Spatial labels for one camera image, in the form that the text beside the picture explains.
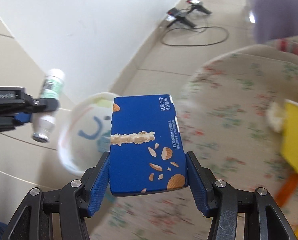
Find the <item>white AD milk bottle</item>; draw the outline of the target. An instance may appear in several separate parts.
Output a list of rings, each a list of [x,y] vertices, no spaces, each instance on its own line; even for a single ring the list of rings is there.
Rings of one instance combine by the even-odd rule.
[[[33,127],[32,138],[37,142],[49,142],[56,124],[56,112],[60,106],[60,95],[63,90],[65,73],[58,69],[50,69],[44,78],[38,99],[34,100],[37,112],[31,116]]]

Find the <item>blue biscuit box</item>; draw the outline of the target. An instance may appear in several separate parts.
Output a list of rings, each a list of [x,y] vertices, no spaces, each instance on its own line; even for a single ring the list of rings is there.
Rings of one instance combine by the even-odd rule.
[[[188,186],[186,156],[172,96],[115,98],[109,161],[114,196],[161,193]]]

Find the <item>orange snack wrapper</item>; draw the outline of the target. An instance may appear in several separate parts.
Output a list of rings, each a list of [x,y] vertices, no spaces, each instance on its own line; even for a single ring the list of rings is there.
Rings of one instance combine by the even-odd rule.
[[[291,172],[285,181],[284,185],[279,189],[274,197],[276,204],[279,207],[283,207],[290,197],[293,195],[298,186],[298,174]]]

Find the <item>white patterned trash bin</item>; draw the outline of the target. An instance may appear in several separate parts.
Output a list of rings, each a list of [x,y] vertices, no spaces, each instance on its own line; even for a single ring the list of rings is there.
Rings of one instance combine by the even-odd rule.
[[[114,98],[109,92],[94,94],[70,111],[61,128],[58,156],[70,174],[81,177],[110,151]]]

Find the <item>floral tablecloth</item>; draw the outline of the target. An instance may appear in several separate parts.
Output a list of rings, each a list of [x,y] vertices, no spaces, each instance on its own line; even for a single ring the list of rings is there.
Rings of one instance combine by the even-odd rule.
[[[276,194],[290,167],[266,119],[273,103],[298,102],[298,37],[252,45],[203,64],[175,103],[184,148],[217,179]],[[116,199],[91,239],[207,239],[211,220],[189,189]]]

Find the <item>small white tissue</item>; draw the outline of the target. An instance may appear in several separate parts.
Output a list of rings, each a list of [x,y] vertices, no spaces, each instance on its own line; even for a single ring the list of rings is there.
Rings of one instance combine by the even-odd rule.
[[[266,110],[265,117],[270,129],[276,133],[282,133],[286,113],[280,104],[271,102]]]

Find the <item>yellow paper cup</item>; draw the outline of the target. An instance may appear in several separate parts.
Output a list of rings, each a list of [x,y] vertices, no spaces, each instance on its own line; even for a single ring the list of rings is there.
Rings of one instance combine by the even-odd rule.
[[[285,121],[281,154],[298,174],[298,103],[285,100]]]

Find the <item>black tripod device near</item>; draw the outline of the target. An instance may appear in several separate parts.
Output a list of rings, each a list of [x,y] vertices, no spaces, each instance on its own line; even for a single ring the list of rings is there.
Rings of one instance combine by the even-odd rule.
[[[196,28],[196,25],[186,18],[186,13],[178,10],[177,8],[172,8],[168,12],[167,21],[169,24],[166,26],[167,28],[171,27],[175,23],[179,22],[191,29]]]

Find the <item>black tripod device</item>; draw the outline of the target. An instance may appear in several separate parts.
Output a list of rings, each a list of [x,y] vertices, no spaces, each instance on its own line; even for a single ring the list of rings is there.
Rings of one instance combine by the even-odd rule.
[[[196,25],[186,18],[186,13],[178,10],[177,8],[172,8],[168,12],[167,21],[169,24],[166,26],[167,28],[171,27],[175,23],[179,22],[191,29],[196,28]]]
[[[187,0],[186,3],[188,3],[190,5],[188,13],[191,13],[194,10],[197,10],[199,12],[202,12],[202,13],[206,14],[206,15],[211,15],[212,14],[212,12],[210,10],[206,9],[203,6],[203,3],[199,0]]]

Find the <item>black tripod device far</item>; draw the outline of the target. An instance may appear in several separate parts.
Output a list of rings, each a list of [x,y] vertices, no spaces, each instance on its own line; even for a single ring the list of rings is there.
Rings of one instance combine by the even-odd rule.
[[[188,3],[190,5],[188,13],[191,13],[194,10],[197,10],[199,12],[202,12],[202,13],[206,14],[206,15],[211,15],[212,14],[212,12],[210,10],[206,9],[203,6],[203,3],[199,0],[187,0],[186,3]]]

